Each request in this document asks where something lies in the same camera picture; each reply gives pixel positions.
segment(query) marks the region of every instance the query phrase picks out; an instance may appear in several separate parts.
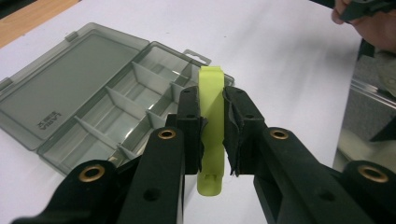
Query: white table surface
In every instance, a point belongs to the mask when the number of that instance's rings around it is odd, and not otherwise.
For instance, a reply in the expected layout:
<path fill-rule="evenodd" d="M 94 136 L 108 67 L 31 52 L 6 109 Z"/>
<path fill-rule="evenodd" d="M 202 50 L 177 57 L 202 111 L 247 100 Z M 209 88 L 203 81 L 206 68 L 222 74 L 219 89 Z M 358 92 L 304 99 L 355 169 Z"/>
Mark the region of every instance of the white table surface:
<path fill-rule="evenodd" d="M 96 22 L 212 59 L 247 91 L 269 126 L 293 131 L 332 165 L 361 39 L 333 24 L 330 14 L 307 0 L 83 0 L 0 49 L 0 79 Z M 39 213 L 63 177 L 2 130 L 0 159 L 0 223 Z M 252 177 L 223 181 L 218 197 L 187 190 L 185 223 L 265 223 Z"/>

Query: screw hole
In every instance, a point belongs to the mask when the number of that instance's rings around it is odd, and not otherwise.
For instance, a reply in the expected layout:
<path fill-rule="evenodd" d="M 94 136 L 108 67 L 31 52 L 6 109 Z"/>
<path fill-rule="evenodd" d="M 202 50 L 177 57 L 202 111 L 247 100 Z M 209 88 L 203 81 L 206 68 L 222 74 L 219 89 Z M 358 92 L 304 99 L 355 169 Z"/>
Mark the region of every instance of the screw hole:
<path fill-rule="evenodd" d="M 270 134 L 271 134 L 271 136 L 273 136 L 276 139 L 282 139 L 283 140 L 283 139 L 289 138 L 289 134 L 284 132 L 284 131 L 281 131 L 281 130 L 272 130 L 270 132 Z"/>
<path fill-rule="evenodd" d="M 171 139 L 171 138 L 176 137 L 176 133 L 175 133 L 175 131 L 169 129 L 169 130 L 160 131 L 158 133 L 158 136 L 161 139 Z"/>
<path fill-rule="evenodd" d="M 148 202 L 155 202 L 161 197 L 159 189 L 147 189 L 143 194 L 143 198 Z"/>
<path fill-rule="evenodd" d="M 362 165 L 358 168 L 358 171 L 365 178 L 377 183 L 386 183 L 389 181 L 389 178 L 386 174 L 373 166 Z"/>
<path fill-rule="evenodd" d="M 88 166 L 84 170 L 82 170 L 81 173 L 79 173 L 78 179 L 81 182 L 89 183 L 99 179 L 104 174 L 105 174 L 105 168 L 99 164 L 96 164 L 96 165 Z"/>

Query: box divider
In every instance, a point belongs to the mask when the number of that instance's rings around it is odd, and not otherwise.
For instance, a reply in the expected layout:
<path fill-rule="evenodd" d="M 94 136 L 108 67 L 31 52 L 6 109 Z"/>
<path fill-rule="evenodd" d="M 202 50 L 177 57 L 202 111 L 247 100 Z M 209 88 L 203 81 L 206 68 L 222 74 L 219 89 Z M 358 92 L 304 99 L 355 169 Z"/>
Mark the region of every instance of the box divider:
<path fill-rule="evenodd" d="M 138 157 L 139 155 L 131 150 L 128 150 L 128 148 L 124 147 L 122 144 L 118 145 L 119 150 L 122 151 L 122 153 L 128 157 L 129 160 L 133 160 L 134 158 Z"/>
<path fill-rule="evenodd" d="M 152 113 L 151 111 L 147 111 L 147 113 L 148 113 L 148 119 L 149 119 L 150 125 L 153 129 L 159 129 L 159 128 L 162 128 L 163 126 L 165 126 L 165 119 Z"/>
<path fill-rule="evenodd" d="M 160 100 L 149 110 L 150 113 L 160 116 L 172 103 L 172 90 L 169 87 L 161 96 Z"/>
<path fill-rule="evenodd" d="M 185 87 L 193 78 L 192 69 L 192 64 L 187 64 L 183 71 L 181 71 L 180 76 L 178 76 L 178 78 L 174 82 L 179 86 Z"/>
<path fill-rule="evenodd" d="M 185 88 L 182 86 L 177 85 L 174 82 L 171 82 L 171 91 L 172 91 L 172 99 L 173 102 L 178 104 L 178 98 L 180 97 L 180 93 L 184 90 Z"/>
<path fill-rule="evenodd" d="M 169 81 L 153 72 L 148 70 L 146 67 L 133 62 L 136 79 L 139 83 L 145 87 L 155 91 L 159 94 L 163 94 L 169 88 Z"/>
<path fill-rule="evenodd" d="M 98 140 L 105 143 L 106 145 L 113 148 L 114 150 L 117 149 L 118 144 L 115 141 L 113 141 L 111 138 L 105 136 L 103 133 L 101 133 L 97 129 L 93 128 L 91 126 L 91 124 L 85 122 L 82 119 L 79 119 L 78 117 L 74 117 L 74 119 L 81 125 L 82 128 L 84 128 L 88 133 L 92 134 Z"/>
<path fill-rule="evenodd" d="M 146 116 L 146 111 L 141 105 L 138 105 L 131 99 L 123 96 L 122 94 L 114 91 L 113 89 L 110 89 L 109 87 L 106 87 L 106 90 L 108 95 L 110 96 L 111 101 L 116 107 L 122 109 L 127 114 L 137 119 L 142 119 Z"/>
<path fill-rule="evenodd" d="M 151 124 L 149 116 L 145 116 L 122 142 L 122 148 L 128 151 L 133 151 L 142 142 L 142 139 L 150 129 Z"/>

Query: yellow-green tape roll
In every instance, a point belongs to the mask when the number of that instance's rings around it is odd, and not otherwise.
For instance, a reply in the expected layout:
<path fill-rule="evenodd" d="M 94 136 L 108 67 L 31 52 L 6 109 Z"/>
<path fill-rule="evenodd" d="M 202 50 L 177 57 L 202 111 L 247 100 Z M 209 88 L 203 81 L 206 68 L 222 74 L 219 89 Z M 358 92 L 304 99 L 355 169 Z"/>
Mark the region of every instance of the yellow-green tape roll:
<path fill-rule="evenodd" d="M 207 118 L 208 123 L 202 134 L 205 153 L 197 188 L 203 196 L 216 196 L 221 193 L 224 176 L 224 73 L 220 67 L 202 66 L 198 87 L 201 116 Z"/>

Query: finger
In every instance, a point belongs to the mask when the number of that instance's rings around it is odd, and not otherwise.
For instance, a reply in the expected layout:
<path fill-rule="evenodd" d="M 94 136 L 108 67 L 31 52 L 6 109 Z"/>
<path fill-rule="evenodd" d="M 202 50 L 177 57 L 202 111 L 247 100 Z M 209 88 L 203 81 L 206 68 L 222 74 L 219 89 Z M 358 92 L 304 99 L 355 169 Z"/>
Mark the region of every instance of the finger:
<path fill-rule="evenodd" d="M 334 9 L 341 15 L 349 5 L 350 0 L 336 0 Z"/>
<path fill-rule="evenodd" d="M 336 24 L 343 24 L 344 22 L 340 19 L 340 14 L 337 12 L 337 10 L 332 11 L 332 21 L 335 22 Z"/>

